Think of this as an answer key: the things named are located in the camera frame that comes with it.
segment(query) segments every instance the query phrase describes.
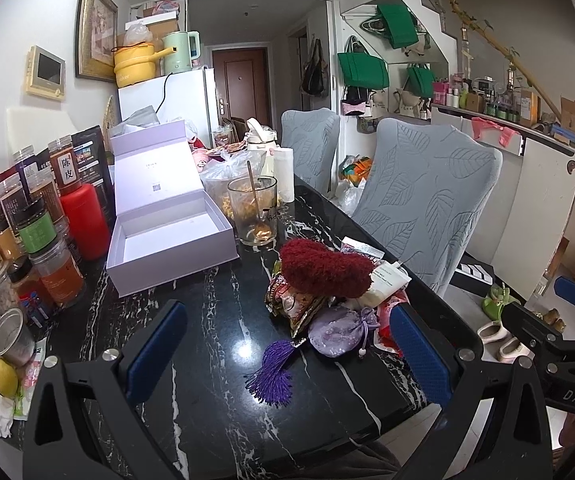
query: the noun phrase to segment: metal screw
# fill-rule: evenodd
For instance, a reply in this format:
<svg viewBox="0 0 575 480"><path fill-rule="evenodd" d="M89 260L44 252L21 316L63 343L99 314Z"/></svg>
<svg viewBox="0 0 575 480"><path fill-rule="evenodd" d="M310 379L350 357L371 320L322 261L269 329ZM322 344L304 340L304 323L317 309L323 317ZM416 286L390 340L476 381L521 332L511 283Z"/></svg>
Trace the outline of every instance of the metal screw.
<svg viewBox="0 0 575 480"><path fill-rule="evenodd" d="M103 361L113 361L119 355L119 351L116 348L108 348L103 352Z"/></svg>
<svg viewBox="0 0 575 480"><path fill-rule="evenodd" d="M474 361L476 355L474 354L474 351L470 350L469 348L461 348L458 351L458 357L462 361Z"/></svg>
<svg viewBox="0 0 575 480"><path fill-rule="evenodd" d="M55 355L50 355L50 356L45 358L44 364L47 368L54 368L56 366L57 362L58 362L58 357L56 357Z"/></svg>
<svg viewBox="0 0 575 480"><path fill-rule="evenodd" d="M522 355L519 357L519 365L522 368L531 368L532 367L532 359L527 356Z"/></svg>

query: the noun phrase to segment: white gift box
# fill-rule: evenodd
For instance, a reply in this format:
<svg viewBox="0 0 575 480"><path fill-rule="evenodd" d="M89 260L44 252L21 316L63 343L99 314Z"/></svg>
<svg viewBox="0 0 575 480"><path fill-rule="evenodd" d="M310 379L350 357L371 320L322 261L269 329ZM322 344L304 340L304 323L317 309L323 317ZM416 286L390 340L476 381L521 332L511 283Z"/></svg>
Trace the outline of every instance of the white gift box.
<svg viewBox="0 0 575 480"><path fill-rule="evenodd" d="M107 272L121 298L238 258L232 226L203 189L184 121L111 142L116 225Z"/></svg>

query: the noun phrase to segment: green label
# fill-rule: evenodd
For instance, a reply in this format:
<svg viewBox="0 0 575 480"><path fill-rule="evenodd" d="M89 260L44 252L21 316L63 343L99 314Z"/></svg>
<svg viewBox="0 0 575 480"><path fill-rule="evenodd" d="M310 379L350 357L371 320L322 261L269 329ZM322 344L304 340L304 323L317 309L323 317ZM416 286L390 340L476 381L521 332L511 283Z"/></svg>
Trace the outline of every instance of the green label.
<svg viewBox="0 0 575 480"><path fill-rule="evenodd" d="M18 234L28 253L37 253L56 238L54 224L47 212L30 225L19 229Z"/></svg>

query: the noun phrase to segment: black marble tabletop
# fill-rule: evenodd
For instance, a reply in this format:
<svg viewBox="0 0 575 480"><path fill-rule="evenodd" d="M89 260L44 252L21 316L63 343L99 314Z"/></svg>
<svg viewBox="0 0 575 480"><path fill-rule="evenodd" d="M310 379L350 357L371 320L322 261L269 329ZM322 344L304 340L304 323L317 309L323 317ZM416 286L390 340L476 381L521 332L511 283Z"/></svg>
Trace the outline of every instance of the black marble tabletop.
<svg viewBox="0 0 575 480"><path fill-rule="evenodd" d="M281 243L306 237L338 249L349 236L377 246L307 186L296 186L296 201L279 218L277 243L239 245L238 260L122 299L97 262L86 272L88 301L63 312L48 334L48 355L91 360L120 349L167 300L186 305L187 334L150 400L137 407L186 480L293 474L378 438L426 404L405 362L373 347L363 359L353 351L332 360L303 345L288 364L293 397L286 407L260 404L245 389L244 375L260 366L264 349L289 338L286 319L274 318L263 301ZM416 279L408 286L411 303L431 294ZM96 402L86 402L109 463L130 476ZM22 448L24 423L12 433Z"/></svg>

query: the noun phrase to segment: white refrigerator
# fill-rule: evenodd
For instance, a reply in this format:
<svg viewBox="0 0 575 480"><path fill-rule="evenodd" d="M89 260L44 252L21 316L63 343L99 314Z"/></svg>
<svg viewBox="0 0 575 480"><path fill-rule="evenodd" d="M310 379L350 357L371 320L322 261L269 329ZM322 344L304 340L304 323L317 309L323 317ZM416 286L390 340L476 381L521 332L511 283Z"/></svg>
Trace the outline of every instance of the white refrigerator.
<svg viewBox="0 0 575 480"><path fill-rule="evenodd" d="M190 120L203 144L214 147L212 131L219 123L213 68L157 77L120 88L118 101L123 120L146 106L152 105L154 110L160 106L157 115L161 123L178 118Z"/></svg>

